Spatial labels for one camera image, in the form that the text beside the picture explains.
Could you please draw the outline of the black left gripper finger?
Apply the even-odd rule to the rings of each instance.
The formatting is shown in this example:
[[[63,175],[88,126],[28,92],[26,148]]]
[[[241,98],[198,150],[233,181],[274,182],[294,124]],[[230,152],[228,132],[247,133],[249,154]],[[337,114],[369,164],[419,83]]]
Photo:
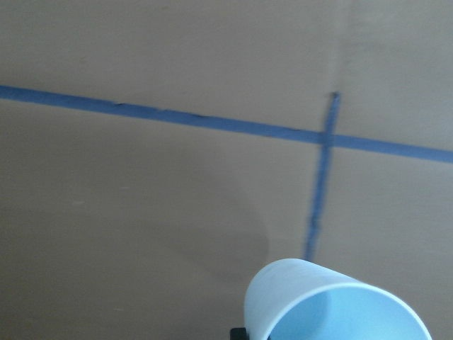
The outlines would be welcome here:
[[[245,327],[232,328],[229,331],[230,340],[248,340],[248,333]]]

